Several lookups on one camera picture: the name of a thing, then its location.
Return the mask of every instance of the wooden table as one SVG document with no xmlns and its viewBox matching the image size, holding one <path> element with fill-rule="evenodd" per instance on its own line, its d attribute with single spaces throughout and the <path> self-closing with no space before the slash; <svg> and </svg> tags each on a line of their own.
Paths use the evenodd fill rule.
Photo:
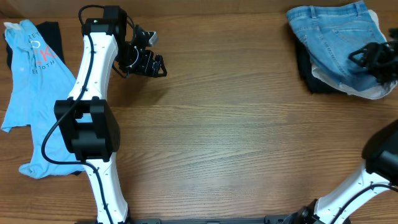
<svg viewBox="0 0 398 224">
<path fill-rule="evenodd" d="M 378 12 L 386 34 L 394 12 Z M 77 18 L 59 21 L 66 64 L 77 74 Z M 299 79 L 284 14 L 135 17 L 156 30 L 166 78 L 112 73 L 108 102 L 121 128 L 118 172 L 134 218 L 288 214 L 328 194 L 361 150 L 398 117 L 398 90 L 376 101 L 311 95 Z M 0 49 L 5 49 L 2 40 Z M 0 117 L 12 91 L 0 54 Z M 0 223 L 94 220 L 85 174 L 35 180 L 18 172 L 32 155 L 30 128 L 1 132 Z M 383 193 L 353 223 L 394 223 L 398 195 Z"/>
</svg>

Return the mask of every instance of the denim shorts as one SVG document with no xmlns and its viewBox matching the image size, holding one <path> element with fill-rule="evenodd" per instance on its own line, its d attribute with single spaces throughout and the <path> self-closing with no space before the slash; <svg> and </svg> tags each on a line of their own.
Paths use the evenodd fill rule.
<svg viewBox="0 0 398 224">
<path fill-rule="evenodd" d="M 342 7 L 296 7 L 287 18 L 312 60 L 335 82 L 357 91 L 378 85 L 374 76 L 348 59 L 370 42 L 384 42 L 363 1 Z"/>
</svg>

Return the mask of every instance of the folded clothes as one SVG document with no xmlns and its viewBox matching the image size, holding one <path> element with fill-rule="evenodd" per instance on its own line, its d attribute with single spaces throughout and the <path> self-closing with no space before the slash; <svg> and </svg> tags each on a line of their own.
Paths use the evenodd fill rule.
<svg viewBox="0 0 398 224">
<path fill-rule="evenodd" d="M 67 175 L 83 170 L 80 165 L 59 166 L 48 163 L 41 155 L 42 141 L 56 122 L 53 107 L 56 100 L 66 99 L 75 77 L 57 54 L 45 43 L 35 25 L 29 20 L 20 24 L 5 22 L 6 41 L 12 49 L 12 93 L 1 126 L 9 132 L 16 126 L 30 125 L 33 156 L 19 172 L 33 178 L 47 175 Z M 59 128 L 51 135 L 46 152 L 57 161 L 75 161 L 63 142 Z"/>
<path fill-rule="evenodd" d="M 370 42 L 384 42 L 363 1 L 342 7 L 300 6 L 287 12 L 287 18 L 311 59 L 334 82 L 356 91 L 378 85 L 374 76 L 348 59 Z"/>
<path fill-rule="evenodd" d="M 312 75 L 312 64 L 307 48 L 298 39 L 295 40 L 297 68 L 300 78 L 311 93 L 342 93 Z"/>
<path fill-rule="evenodd" d="M 377 26 L 377 29 L 381 33 L 377 14 L 373 10 L 369 10 L 369 14 L 375 25 Z M 381 35 L 383 36 L 384 41 L 387 41 L 386 37 L 382 33 Z M 383 85 L 377 85 L 364 91 L 356 91 L 355 89 L 345 85 L 344 83 L 337 83 L 332 80 L 324 71 L 322 71 L 322 69 L 315 62 L 312 62 L 311 73 L 314 77 L 336 90 L 343 91 L 349 95 L 360 96 L 370 100 L 380 99 L 388 95 L 397 86 L 397 81 L 394 81 L 390 83 L 385 83 Z"/>
</svg>

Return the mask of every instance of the black cable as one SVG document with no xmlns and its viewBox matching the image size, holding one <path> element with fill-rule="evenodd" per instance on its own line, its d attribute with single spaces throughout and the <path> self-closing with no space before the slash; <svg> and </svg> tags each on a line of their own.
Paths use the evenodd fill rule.
<svg viewBox="0 0 398 224">
<path fill-rule="evenodd" d="M 130 44 L 132 44 L 134 42 L 134 40 L 136 39 L 136 26 L 134 25 L 134 22 L 132 21 L 131 17 L 129 15 L 127 15 L 127 18 L 130 19 L 131 24 L 129 23 L 129 21 L 127 21 L 127 23 L 130 25 L 130 27 L 132 28 L 132 39 L 130 41 Z"/>
<path fill-rule="evenodd" d="M 122 77 L 122 78 L 129 78 L 129 75 L 130 75 L 129 70 L 127 70 L 127 75 L 123 75 L 123 74 L 114 66 L 114 64 L 112 64 L 112 69 L 113 69 L 118 75 L 120 75 L 120 77 Z"/>
<path fill-rule="evenodd" d="M 99 6 L 99 5 L 87 5 L 87 6 L 83 6 L 83 7 L 79 10 L 79 21 L 80 21 L 80 24 L 81 24 L 81 25 L 84 24 L 83 19 L 81 18 L 81 13 L 83 12 L 83 10 L 88 9 L 89 7 L 97 7 L 97 8 L 100 8 L 100 9 L 104 9 L 104 8 L 105 8 L 104 6 Z"/>
<path fill-rule="evenodd" d="M 81 8 L 79 10 L 79 20 L 81 22 L 82 22 L 82 20 L 81 20 L 81 12 L 84 9 L 86 9 L 86 8 L 88 8 L 88 7 L 85 6 L 85 7 Z M 99 191 L 101 193 L 101 199 L 102 199 L 102 202 L 103 202 L 104 210 L 105 210 L 105 212 L 106 212 L 106 214 L 108 216 L 109 223 L 113 224 L 112 216 L 111 216 L 111 213 L 109 212 L 108 204 L 106 203 L 106 200 L 105 200 L 104 189 L 103 189 L 103 185 L 102 185 L 100 174 L 98 173 L 98 169 L 94 165 L 92 165 L 90 163 L 87 163 L 87 162 L 80 162 L 80 161 L 76 161 L 76 162 L 60 162 L 60 161 L 55 161 L 55 160 L 50 159 L 45 153 L 45 145 L 47 144 L 47 141 L 49 140 L 51 134 L 58 127 L 58 125 L 66 118 L 66 116 L 68 116 L 68 114 L 70 114 L 77 107 L 77 104 L 79 103 L 79 101 L 83 97 L 83 95 L 85 93 L 85 90 L 87 88 L 88 80 L 89 80 L 90 74 L 91 74 L 91 69 L 93 68 L 94 54 L 95 54 L 93 39 L 91 38 L 91 35 L 87 35 L 87 37 L 88 37 L 88 40 L 90 41 L 91 55 L 90 55 L 90 63 L 89 63 L 89 66 L 88 66 L 87 75 L 86 75 L 86 78 L 85 78 L 85 82 L 84 82 L 84 84 L 83 84 L 83 86 L 81 88 L 81 92 L 80 92 L 79 96 L 77 97 L 77 99 L 75 100 L 75 102 L 69 108 L 69 110 L 67 112 L 65 112 L 65 114 L 63 114 L 62 117 L 57 122 L 55 122 L 55 124 L 50 128 L 49 132 L 44 137 L 41 150 L 42 150 L 43 158 L 46 161 L 48 161 L 49 163 L 57 164 L 57 165 L 84 165 L 84 166 L 88 166 L 88 167 L 93 169 L 93 173 L 95 174 L 95 176 L 97 177 L 97 180 L 98 180 Z"/>
<path fill-rule="evenodd" d="M 398 192 L 398 189 L 390 186 L 390 185 L 386 185 L 386 184 L 373 184 L 370 185 L 369 187 L 366 187 L 365 189 L 361 190 L 360 192 L 358 192 L 356 195 L 354 195 L 354 197 L 352 197 L 351 199 L 348 200 L 347 203 L 344 204 L 344 206 L 342 206 L 342 208 L 338 211 L 338 213 L 336 214 L 335 218 L 331 221 L 330 224 L 334 224 L 338 217 L 343 213 L 343 211 L 350 205 L 351 202 L 353 202 L 356 198 L 358 198 L 359 196 L 361 196 L 363 193 L 367 192 L 368 190 L 373 190 L 373 188 L 375 187 L 385 187 L 388 188 L 390 190 L 393 190 L 395 192 Z"/>
</svg>

